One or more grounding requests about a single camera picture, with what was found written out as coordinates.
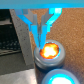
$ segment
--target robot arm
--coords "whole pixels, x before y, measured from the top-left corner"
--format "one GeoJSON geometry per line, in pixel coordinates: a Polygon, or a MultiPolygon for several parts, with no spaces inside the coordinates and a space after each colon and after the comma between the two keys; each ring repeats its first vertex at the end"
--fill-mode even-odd
{"type": "Polygon", "coordinates": [[[55,20],[61,15],[62,8],[50,8],[45,15],[41,17],[41,24],[38,25],[37,15],[33,14],[29,9],[15,9],[16,15],[24,21],[29,31],[32,32],[35,44],[39,49],[43,49],[46,41],[46,34],[50,32],[50,28],[55,20]]]}

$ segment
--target glowing orange light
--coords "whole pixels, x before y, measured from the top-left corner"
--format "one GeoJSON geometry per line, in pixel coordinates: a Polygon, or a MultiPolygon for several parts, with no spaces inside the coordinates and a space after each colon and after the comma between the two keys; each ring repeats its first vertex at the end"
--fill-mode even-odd
{"type": "Polygon", "coordinates": [[[59,53],[59,47],[55,43],[46,43],[43,49],[40,49],[40,55],[46,59],[53,59],[59,53]]]}

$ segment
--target orange object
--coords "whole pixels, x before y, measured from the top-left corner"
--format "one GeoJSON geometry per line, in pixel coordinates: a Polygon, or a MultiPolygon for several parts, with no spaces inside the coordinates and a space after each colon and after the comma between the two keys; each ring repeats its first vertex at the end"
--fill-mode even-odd
{"type": "Polygon", "coordinates": [[[43,49],[40,49],[40,55],[46,59],[53,59],[59,53],[59,47],[55,43],[46,43],[43,49]]]}

